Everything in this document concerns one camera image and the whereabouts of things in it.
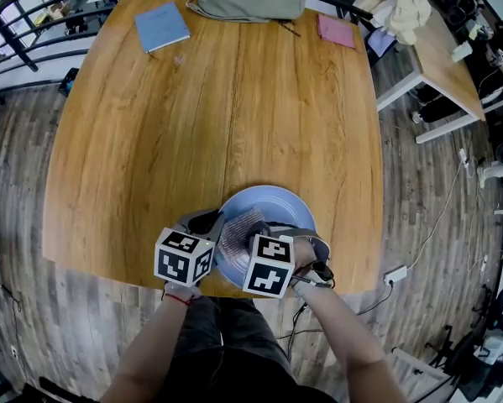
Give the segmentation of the grey scrubbing sponge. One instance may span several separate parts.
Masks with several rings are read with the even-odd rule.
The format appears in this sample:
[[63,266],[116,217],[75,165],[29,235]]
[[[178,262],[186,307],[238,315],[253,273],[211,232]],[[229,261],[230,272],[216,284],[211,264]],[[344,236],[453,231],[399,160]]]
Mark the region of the grey scrubbing sponge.
[[264,215],[260,209],[252,207],[226,222],[217,245],[217,263],[244,269],[249,262],[249,250],[244,246],[245,240],[249,236],[251,226],[263,220]]

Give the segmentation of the pink cloth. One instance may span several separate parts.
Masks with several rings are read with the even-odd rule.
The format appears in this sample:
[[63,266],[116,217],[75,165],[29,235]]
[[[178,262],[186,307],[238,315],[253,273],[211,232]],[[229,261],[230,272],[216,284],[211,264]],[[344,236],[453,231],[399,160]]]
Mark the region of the pink cloth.
[[322,39],[350,49],[355,48],[354,32],[350,24],[319,13],[317,15],[317,28]]

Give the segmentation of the blue notebook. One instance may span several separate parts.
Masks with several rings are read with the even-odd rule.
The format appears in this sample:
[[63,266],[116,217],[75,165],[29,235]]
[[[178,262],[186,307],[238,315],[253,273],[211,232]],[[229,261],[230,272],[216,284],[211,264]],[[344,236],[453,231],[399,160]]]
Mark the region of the blue notebook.
[[188,29],[174,2],[135,16],[139,42],[145,53],[149,54],[170,44],[189,39]]

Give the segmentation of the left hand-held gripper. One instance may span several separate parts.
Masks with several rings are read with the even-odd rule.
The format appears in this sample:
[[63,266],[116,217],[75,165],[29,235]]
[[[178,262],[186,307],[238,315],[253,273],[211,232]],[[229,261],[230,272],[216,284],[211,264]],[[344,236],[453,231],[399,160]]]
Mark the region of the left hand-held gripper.
[[223,212],[205,209],[188,213],[172,228],[164,228],[155,243],[154,276],[194,286],[212,268],[224,223]]

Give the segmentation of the large blue plate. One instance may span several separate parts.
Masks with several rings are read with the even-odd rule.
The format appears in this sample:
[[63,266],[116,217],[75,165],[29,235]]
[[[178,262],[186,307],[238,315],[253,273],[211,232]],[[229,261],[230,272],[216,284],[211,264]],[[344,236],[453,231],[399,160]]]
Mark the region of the large blue plate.
[[[257,211],[258,219],[268,222],[270,226],[277,222],[285,227],[316,229],[314,217],[306,203],[292,191],[279,186],[260,185],[243,189],[226,200],[220,211],[224,213],[225,225],[249,211]],[[234,258],[228,253],[228,248],[222,246],[223,239],[219,239],[215,250],[215,265],[228,282],[241,289],[249,254],[244,249],[242,256]]]

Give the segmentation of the person's right hand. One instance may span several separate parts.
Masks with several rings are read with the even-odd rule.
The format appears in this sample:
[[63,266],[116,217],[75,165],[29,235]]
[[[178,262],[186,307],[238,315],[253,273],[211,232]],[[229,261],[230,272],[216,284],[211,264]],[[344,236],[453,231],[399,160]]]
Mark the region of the person's right hand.
[[306,267],[317,260],[312,243],[307,238],[296,238],[293,243],[295,255],[295,270]]

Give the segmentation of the person's grey shorts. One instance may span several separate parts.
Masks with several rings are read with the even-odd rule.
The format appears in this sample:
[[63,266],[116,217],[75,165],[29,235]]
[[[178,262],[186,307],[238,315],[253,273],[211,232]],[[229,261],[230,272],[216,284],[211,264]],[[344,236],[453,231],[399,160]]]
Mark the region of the person's grey shorts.
[[174,357],[219,349],[268,359],[293,376],[288,357],[250,299],[201,296],[191,301]]

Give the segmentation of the wooden table with white legs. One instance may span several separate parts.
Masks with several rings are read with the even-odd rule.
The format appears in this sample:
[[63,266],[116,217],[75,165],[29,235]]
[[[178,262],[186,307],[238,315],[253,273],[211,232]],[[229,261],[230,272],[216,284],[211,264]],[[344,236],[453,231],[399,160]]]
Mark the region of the wooden table with white legs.
[[[174,2],[189,39],[145,53],[135,16]],[[310,208],[340,294],[380,269],[383,177],[375,89],[355,48],[289,28],[204,18],[186,0],[121,0],[65,101],[45,187],[42,254],[161,288],[155,242],[179,217],[276,185]]]

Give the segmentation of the cream crumpled cloth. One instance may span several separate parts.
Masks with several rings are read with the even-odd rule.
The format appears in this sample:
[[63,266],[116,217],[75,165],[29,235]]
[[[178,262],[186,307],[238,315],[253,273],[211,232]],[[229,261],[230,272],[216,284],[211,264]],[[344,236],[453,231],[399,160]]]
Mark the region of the cream crumpled cloth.
[[428,0],[385,0],[372,11],[370,23],[394,36],[401,44],[414,45],[415,30],[423,27],[432,13]]

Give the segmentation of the lavender cloth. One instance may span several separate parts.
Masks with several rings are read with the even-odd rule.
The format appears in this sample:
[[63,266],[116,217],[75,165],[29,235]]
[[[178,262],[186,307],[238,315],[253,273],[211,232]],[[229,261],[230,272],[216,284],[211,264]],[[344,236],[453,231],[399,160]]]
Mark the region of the lavender cloth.
[[385,29],[376,29],[367,38],[367,45],[378,57],[381,57],[395,42],[396,36]]

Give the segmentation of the person's right forearm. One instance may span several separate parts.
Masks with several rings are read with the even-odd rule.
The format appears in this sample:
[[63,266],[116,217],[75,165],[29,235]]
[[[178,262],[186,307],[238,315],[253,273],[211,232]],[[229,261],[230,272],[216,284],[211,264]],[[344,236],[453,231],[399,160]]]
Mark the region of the person's right forearm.
[[343,366],[350,403],[407,403],[379,340],[333,289],[299,282],[293,290],[311,308]]

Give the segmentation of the white power strip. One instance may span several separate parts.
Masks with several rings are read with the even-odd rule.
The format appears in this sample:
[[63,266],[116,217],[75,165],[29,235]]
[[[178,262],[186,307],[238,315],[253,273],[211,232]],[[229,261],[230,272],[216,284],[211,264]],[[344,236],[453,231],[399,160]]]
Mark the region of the white power strip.
[[407,267],[402,265],[394,270],[386,272],[384,274],[384,283],[389,286],[393,286],[396,282],[405,279],[407,276]]

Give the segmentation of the black storage crate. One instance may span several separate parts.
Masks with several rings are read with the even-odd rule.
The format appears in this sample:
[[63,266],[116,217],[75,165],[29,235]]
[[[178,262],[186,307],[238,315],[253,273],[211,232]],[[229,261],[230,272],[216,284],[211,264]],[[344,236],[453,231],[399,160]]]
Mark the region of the black storage crate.
[[62,94],[64,97],[68,97],[71,92],[71,88],[73,87],[73,83],[76,79],[76,76],[79,72],[78,68],[70,68],[69,71],[66,73],[65,77],[61,81],[58,87],[58,91],[60,94]]

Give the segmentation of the person's left forearm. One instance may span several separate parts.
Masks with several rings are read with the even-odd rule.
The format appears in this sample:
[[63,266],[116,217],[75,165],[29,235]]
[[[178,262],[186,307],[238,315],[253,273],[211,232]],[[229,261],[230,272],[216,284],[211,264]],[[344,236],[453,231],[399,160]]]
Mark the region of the person's left forearm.
[[160,306],[121,357],[100,403],[151,403],[170,368],[177,339],[196,287],[169,285]]

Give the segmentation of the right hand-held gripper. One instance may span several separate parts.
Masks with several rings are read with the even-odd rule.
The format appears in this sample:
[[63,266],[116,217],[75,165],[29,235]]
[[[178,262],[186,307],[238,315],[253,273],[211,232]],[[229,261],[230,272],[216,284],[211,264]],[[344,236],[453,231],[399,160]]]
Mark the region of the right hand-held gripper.
[[[294,240],[307,238],[317,260],[295,270]],[[249,263],[243,290],[253,295],[281,298],[292,281],[317,287],[333,287],[333,272],[327,263],[331,250],[312,230],[254,223],[245,240]]]

